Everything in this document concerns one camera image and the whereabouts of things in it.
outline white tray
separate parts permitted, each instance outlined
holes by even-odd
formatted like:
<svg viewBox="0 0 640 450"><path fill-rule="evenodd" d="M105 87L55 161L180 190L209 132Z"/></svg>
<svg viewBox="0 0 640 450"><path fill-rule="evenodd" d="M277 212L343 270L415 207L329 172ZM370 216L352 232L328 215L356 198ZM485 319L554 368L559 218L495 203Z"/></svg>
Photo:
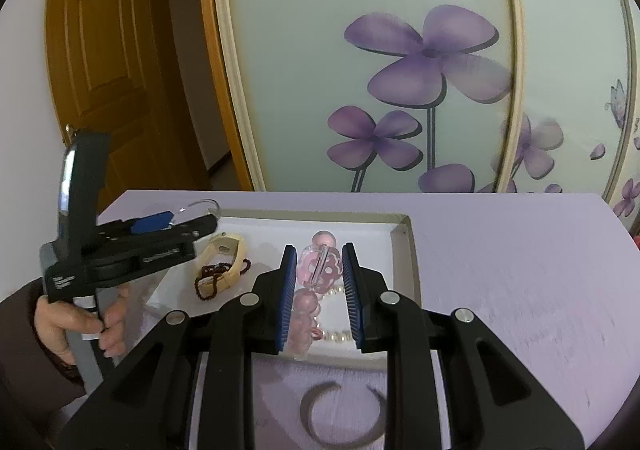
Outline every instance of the white tray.
<svg viewBox="0 0 640 450"><path fill-rule="evenodd" d="M333 233L339 250L345 243L352 242L361 266L379 271L389 289L420 303L414 242L407 216L227 210L218 232L244 237L246 257L252 263L249 271L231 289L203 302L194 292L194 262L175 266L156 276L155 282L159 283L146 306L158 317L173 309L181 309L191 317L217 311L228 300L251 291L258 275L279 268L287 244L292 244L300 254L319 230ZM204 237L196 242L196 254L202 252L208 239ZM343 294L325 296L321 307L318 320L323 329L339 331L350 328ZM385 353L361 354L352 341L314 342L307 359L332 366L386 369Z"/></svg>

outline floor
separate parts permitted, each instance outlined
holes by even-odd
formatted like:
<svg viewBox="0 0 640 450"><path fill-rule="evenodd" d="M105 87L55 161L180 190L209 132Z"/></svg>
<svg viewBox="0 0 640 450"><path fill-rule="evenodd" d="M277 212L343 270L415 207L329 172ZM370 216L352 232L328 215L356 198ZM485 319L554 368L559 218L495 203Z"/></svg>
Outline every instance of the floor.
<svg viewBox="0 0 640 450"><path fill-rule="evenodd" d="M240 183L236 176L233 160L229 159L209 178L211 189L223 192L239 191Z"/></svg>

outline person's arm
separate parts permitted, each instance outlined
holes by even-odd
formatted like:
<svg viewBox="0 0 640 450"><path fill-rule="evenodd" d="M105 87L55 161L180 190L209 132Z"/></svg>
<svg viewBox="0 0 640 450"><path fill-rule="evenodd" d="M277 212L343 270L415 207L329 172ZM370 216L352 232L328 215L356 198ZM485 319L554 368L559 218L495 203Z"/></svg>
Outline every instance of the person's arm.
<svg viewBox="0 0 640 450"><path fill-rule="evenodd" d="M123 289L105 312L100 346L107 356L124 352L126 295ZM39 279L0 303L0 380L40 433L53 412L84 394L65 329L98 333L102 323L71 304L49 304Z"/></svg>

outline door panel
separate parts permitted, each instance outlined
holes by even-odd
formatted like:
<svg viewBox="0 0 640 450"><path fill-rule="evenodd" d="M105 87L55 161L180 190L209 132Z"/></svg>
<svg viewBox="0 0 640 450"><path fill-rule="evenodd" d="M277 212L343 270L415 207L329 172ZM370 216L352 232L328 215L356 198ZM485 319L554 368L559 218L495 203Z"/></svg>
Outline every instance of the door panel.
<svg viewBox="0 0 640 450"><path fill-rule="evenodd" d="M127 189L206 188L203 160L191 159L193 149L175 130L176 109L189 110L180 94L164 90L162 40L173 38L154 36L150 0L47 0L47 61L60 125L111 134L101 209Z"/></svg>

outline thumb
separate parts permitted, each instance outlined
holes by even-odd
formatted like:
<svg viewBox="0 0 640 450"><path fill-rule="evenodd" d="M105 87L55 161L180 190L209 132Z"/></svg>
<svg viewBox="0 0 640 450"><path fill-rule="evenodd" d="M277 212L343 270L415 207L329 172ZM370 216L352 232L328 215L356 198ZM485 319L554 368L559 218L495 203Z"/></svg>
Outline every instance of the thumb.
<svg viewBox="0 0 640 450"><path fill-rule="evenodd" d="M42 344L68 365L75 365L75 358L65 330L86 334L102 331L102 322L91 313L67 302L50 304L46 296L41 296L36 303L33 324Z"/></svg>

